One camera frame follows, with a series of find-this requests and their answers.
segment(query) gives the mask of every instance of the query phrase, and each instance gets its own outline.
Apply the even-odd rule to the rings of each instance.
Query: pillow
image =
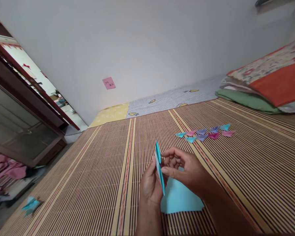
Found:
[[[287,105],[288,112],[295,112],[295,41],[227,75],[274,106],[284,109]]]

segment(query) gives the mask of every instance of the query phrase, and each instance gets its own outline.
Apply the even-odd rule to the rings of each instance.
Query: hand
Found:
[[[168,165],[162,167],[162,173],[180,181],[204,201],[209,200],[212,191],[220,189],[194,154],[172,147],[161,156],[165,158],[164,164]],[[178,170],[178,167],[183,167],[184,171]]]
[[[163,178],[166,187],[168,176],[163,176]],[[152,157],[140,181],[140,198],[149,203],[160,205],[162,197],[163,190],[156,169],[156,160],[155,157]]]

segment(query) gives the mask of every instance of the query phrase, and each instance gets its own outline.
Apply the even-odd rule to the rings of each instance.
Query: checkered sheet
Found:
[[[215,99],[217,98],[215,92],[219,90],[221,80],[224,77],[225,75],[219,75],[201,80],[193,85],[172,89],[161,94],[132,101],[129,104],[126,118],[147,115]]]

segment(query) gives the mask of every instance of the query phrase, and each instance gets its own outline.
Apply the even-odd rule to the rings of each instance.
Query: light blue paper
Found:
[[[184,132],[184,133],[178,133],[178,134],[175,134],[175,135],[178,138],[182,138],[185,134],[186,134],[186,132]]]
[[[206,139],[206,137],[208,137],[208,135],[197,135],[197,139],[200,140],[200,141],[204,141]]]
[[[210,132],[211,133],[218,133],[218,128],[219,128],[218,126],[217,127],[214,127],[214,128],[211,128],[210,129]]]
[[[198,129],[197,134],[198,135],[204,135],[206,133],[207,129]]]
[[[27,216],[33,213],[39,205],[39,201],[37,201],[34,197],[29,197],[27,199],[27,204],[24,207],[22,207],[21,210],[25,210],[26,212],[24,216]]]
[[[178,180],[169,178],[165,196],[161,201],[161,211],[171,214],[181,211],[201,211],[204,207],[202,200]]]
[[[185,137],[185,139],[187,140],[187,142],[189,143],[193,143],[193,141],[196,140],[197,137]]]
[[[230,124],[220,126],[221,130],[228,131]]]
[[[160,182],[161,182],[161,186],[162,186],[162,190],[163,190],[163,195],[165,195],[165,184],[164,184],[163,174],[161,172],[161,166],[160,166],[161,151],[160,151],[160,147],[159,147],[157,141],[155,143],[155,159],[156,159],[156,169],[157,169],[158,177],[160,178]]]

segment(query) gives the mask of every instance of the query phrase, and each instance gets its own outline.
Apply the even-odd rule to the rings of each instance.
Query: folded blanket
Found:
[[[295,112],[295,41],[244,67],[223,82],[252,89],[283,112]]]
[[[267,100],[257,94],[245,93],[230,89],[221,89],[215,92],[218,97],[234,101],[254,110],[262,111],[267,114],[282,113],[278,108],[271,105]]]

